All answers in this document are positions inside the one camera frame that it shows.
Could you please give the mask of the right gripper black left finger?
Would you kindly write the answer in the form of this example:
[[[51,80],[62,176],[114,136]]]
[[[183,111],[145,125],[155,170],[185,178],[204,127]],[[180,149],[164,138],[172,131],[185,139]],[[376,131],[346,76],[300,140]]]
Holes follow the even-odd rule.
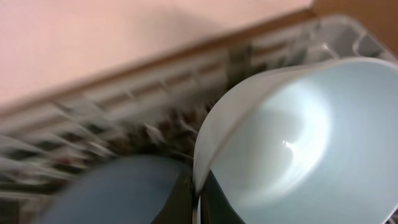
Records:
[[[181,172],[152,224],[192,224],[193,187],[188,172]]]

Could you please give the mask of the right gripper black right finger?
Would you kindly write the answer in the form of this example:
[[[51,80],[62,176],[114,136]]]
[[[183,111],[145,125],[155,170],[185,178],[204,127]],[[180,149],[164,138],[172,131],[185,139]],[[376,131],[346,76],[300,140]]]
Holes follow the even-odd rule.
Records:
[[[201,224],[244,224],[210,171],[200,194]]]

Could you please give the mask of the large dark blue bowl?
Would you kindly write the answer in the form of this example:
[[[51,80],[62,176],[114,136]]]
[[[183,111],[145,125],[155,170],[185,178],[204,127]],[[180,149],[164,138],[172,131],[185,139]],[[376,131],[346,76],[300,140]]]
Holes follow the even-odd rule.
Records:
[[[159,156],[109,162],[69,185],[35,223],[151,223],[185,172],[186,164]]]

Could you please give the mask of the light blue small bowl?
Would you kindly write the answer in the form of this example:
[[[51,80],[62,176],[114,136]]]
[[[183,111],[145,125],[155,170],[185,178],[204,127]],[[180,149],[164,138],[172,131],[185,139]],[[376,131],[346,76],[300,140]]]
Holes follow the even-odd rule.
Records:
[[[205,118],[193,157],[245,223],[384,223],[397,210],[397,65],[366,57],[258,73]]]

